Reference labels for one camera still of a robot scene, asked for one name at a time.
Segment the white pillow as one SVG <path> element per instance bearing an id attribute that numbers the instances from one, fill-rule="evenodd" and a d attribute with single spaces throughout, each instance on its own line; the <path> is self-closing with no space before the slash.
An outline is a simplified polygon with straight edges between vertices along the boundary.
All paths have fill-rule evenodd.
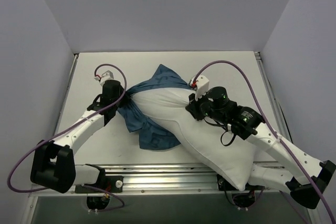
<path id="1" fill-rule="evenodd" d="M 256 148 L 239 137 L 224 147 L 223 143 L 230 140 L 228 133 L 220 127 L 195 120 L 186 111 L 190 94 L 192 91 L 187 89 L 161 88 L 136 93 L 132 100 L 144 115 L 173 133 L 193 157 L 243 191 L 250 177 Z"/>

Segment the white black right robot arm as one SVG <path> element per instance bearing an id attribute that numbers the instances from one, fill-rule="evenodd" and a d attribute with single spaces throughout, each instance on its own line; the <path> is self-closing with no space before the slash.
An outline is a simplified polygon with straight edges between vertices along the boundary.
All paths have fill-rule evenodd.
<path id="1" fill-rule="evenodd" d="M 274 173 L 255 168 L 252 174 L 240 170 L 233 175 L 236 187 L 244 189 L 251 184 L 252 178 L 262 178 L 267 187 L 286 191 L 301 206 L 316 209 L 335 172 L 335 163 L 316 159 L 285 137 L 273 134 L 259 112 L 230 100 L 224 87 L 199 88 L 194 83 L 191 87 L 195 93 L 189 95 L 186 110 L 196 120 L 212 119 L 213 126 L 255 145 L 286 170 Z"/>

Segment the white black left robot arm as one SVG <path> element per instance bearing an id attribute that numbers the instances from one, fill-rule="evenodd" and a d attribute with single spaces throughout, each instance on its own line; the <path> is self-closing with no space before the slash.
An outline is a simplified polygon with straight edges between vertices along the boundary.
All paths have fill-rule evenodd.
<path id="1" fill-rule="evenodd" d="M 67 132 L 35 150 L 30 181 L 59 193 L 81 185 L 87 185 L 94 192 L 102 191 L 107 183 L 105 170 L 92 164 L 77 165 L 75 154 L 115 117 L 124 94 L 119 81 L 107 80 L 101 94 Z"/>

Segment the blue cartoon print pillowcase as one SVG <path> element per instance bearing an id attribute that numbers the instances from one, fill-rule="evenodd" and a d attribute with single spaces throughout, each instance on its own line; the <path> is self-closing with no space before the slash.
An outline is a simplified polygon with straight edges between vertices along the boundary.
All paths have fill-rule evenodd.
<path id="1" fill-rule="evenodd" d="M 164 151 L 180 145 L 173 133 L 156 124 L 144 115 L 133 95 L 142 91 L 161 88 L 182 88 L 190 90 L 190 86 L 174 70 L 160 64 L 153 76 L 127 89 L 118 108 L 130 133 L 138 132 L 139 147 L 143 150 Z"/>

